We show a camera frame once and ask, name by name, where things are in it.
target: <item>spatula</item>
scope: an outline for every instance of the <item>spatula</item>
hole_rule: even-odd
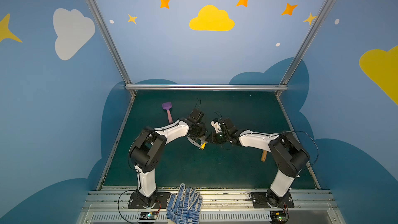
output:
[[[162,107],[164,110],[167,110],[167,117],[169,118],[169,123],[173,123],[172,115],[170,113],[170,108],[172,108],[172,103],[171,102],[166,102],[162,104]]]

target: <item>star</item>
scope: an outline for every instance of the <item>star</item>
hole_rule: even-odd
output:
[[[8,23],[10,21],[10,15],[7,14],[3,20],[0,21],[0,42],[6,38],[15,40],[17,42],[22,42],[19,38],[17,38],[11,31],[8,29]]]
[[[161,7],[161,8],[164,7],[164,8],[170,9],[170,8],[169,8],[169,1],[170,1],[170,0],[160,0],[160,2],[161,2],[160,7]]]
[[[137,24],[137,23],[135,22],[135,19],[136,19],[137,17],[132,17],[132,16],[130,16],[130,14],[128,14],[128,15],[129,15],[130,19],[129,19],[127,22],[134,22],[135,24]]]
[[[284,14],[292,15],[293,10],[294,10],[296,7],[297,7],[297,5],[290,5],[290,4],[287,4],[287,5],[286,5],[286,10],[282,13],[282,15],[284,15]]]
[[[309,22],[310,25],[311,25],[312,20],[314,20],[315,18],[316,18],[316,16],[312,16],[312,14],[310,12],[310,16],[306,20],[304,20],[303,22]]]
[[[243,6],[247,7],[248,6],[248,0],[239,0],[238,4],[236,6],[239,6],[239,5],[243,5]]]

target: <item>blue wall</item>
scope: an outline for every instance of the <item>blue wall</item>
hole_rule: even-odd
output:
[[[1,224],[74,223],[130,101],[98,29],[58,57],[58,8],[93,18],[84,0],[0,0],[0,21],[10,14],[22,41],[2,39],[0,27]]]
[[[398,217],[398,105],[359,65],[369,50],[398,45],[396,15],[398,0],[337,0],[281,95],[295,130],[316,139],[314,171],[348,224]]]
[[[251,76],[293,57],[324,0],[96,0],[133,83],[164,79],[178,84],[279,84],[274,77]],[[286,4],[297,5],[281,15]],[[225,10],[235,22],[229,31],[189,27],[206,5]],[[137,17],[128,22],[130,16]]]

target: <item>blue dotted work glove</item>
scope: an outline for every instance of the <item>blue dotted work glove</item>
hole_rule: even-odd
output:
[[[168,224],[198,224],[203,199],[195,188],[181,184],[177,194],[171,194],[167,203]]]

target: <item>green work surface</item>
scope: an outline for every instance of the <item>green work surface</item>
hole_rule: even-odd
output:
[[[170,112],[176,121],[187,117],[198,99],[201,99],[199,109],[205,114],[206,135],[213,128],[210,122],[217,118],[215,110],[222,117],[229,117],[238,129],[265,133],[289,130],[273,92],[138,91],[104,185],[137,186],[137,174],[127,159],[134,139],[145,126],[158,128],[169,124],[162,103],[172,102]],[[261,155],[262,150],[229,143],[224,146],[209,143],[199,150],[187,137],[181,137],[166,145],[155,169],[156,184],[158,187],[185,183],[190,187],[269,188],[278,168],[271,153],[265,162],[261,161]],[[305,170],[292,187],[314,189],[315,185]]]

